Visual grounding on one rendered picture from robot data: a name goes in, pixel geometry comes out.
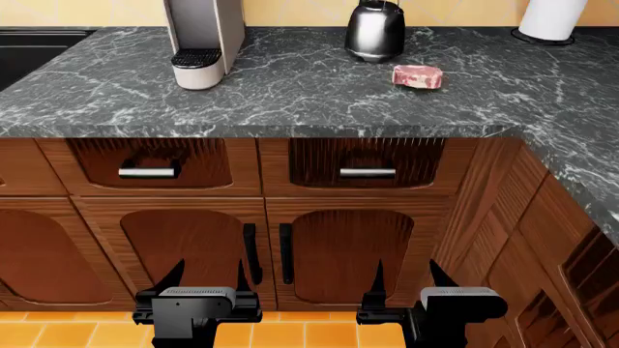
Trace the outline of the wooden corner filler panel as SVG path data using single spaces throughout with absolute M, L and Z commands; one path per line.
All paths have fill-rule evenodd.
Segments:
M 522 141 L 483 138 L 478 141 L 467 173 L 433 254 L 434 260 L 461 286 L 485 286 L 489 269 L 508 237 L 488 213 L 513 167 Z

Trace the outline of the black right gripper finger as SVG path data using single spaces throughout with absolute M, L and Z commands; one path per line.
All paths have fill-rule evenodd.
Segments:
M 429 268 L 435 287 L 457 287 L 457 283 L 433 259 L 429 260 Z
M 374 281 L 370 289 L 366 292 L 367 295 L 384 295 L 385 294 L 385 285 L 384 285 L 384 275 L 383 275 L 383 263 L 382 260 L 378 261 L 378 266 L 376 269 L 376 275 Z

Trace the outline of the white paper towel roll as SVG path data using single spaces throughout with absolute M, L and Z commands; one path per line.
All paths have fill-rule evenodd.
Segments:
M 567 40 L 588 0 L 529 0 L 518 31 L 546 41 Z

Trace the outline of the dark metallic kettle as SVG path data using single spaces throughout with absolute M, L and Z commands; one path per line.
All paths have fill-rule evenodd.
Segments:
M 349 19 L 344 48 L 367 63 L 383 63 L 402 54 L 404 11 L 388 0 L 359 0 Z

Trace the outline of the beige capsule coffee machine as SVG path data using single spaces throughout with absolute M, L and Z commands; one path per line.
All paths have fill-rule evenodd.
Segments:
M 244 42 L 243 0 L 162 0 L 178 86 L 204 90 L 229 74 Z

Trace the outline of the wooden cabinet door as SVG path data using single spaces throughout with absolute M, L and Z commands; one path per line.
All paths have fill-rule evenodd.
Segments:
M 68 197 L 0 197 L 0 302 L 16 311 L 127 311 L 134 305 Z
M 382 260 L 386 304 L 420 297 L 451 200 L 269 198 L 266 214 L 279 311 L 352 311 Z M 294 281 L 282 281 L 280 224 L 292 225 Z
M 261 198 L 74 197 L 73 203 L 131 292 L 148 289 L 179 261 L 182 286 L 237 285 L 246 275 L 267 311 L 277 308 Z

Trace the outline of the wooden drawer front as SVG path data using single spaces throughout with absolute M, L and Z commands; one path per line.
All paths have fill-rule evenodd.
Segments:
M 34 139 L 0 138 L 0 196 L 67 194 Z
M 457 192 L 475 138 L 260 138 L 268 198 L 403 197 Z M 341 168 L 394 168 L 394 179 L 342 179 Z
M 259 197 L 252 138 L 40 138 L 73 196 Z M 173 167 L 176 179 L 121 179 L 125 167 Z

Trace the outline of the black paper towel holder base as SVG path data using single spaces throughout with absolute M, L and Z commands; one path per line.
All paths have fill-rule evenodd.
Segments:
M 530 37 L 526 34 L 522 34 L 518 28 L 514 28 L 511 31 L 511 35 L 518 40 L 521 40 L 525 43 L 535 44 L 535 45 L 552 45 L 552 46 L 563 46 L 570 45 L 575 42 L 575 38 L 570 36 L 567 40 L 542 40 L 535 37 Z

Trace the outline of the raw red steak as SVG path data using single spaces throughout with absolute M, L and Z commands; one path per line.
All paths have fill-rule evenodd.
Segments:
M 414 89 L 439 89 L 443 72 L 431 66 L 395 66 L 392 83 Z

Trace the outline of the black sink basin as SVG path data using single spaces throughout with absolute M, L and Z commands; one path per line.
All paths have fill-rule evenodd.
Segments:
M 92 30 L 0 30 L 0 92 L 94 33 Z

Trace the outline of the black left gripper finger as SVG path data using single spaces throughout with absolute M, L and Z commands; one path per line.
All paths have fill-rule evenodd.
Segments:
M 165 290 L 165 289 L 168 289 L 169 287 L 180 286 L 180 282 L 183 277 L 184 269 L 185 269 L 185 260 L 181 259 L 173 267 L 173 269 L 171 269 L 170 272 L 168 272 L 168 274 L 165 275 L 165 277 L 163 277 L 162 280 L 160 280 L 154 286 L 154 288 L 157 290 Z
M 236 289 L 237 290 L 251 290 L 251 287 L 246 278 L 243 260 L 239 260 L 239 264 L 238 264 Z

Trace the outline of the wooden side cabinet front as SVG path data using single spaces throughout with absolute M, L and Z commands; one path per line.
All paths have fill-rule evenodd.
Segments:
M 486 281 L 506 299 L 515 348 L 619 348 L 619 248 L 527 147 L 524 201 Z

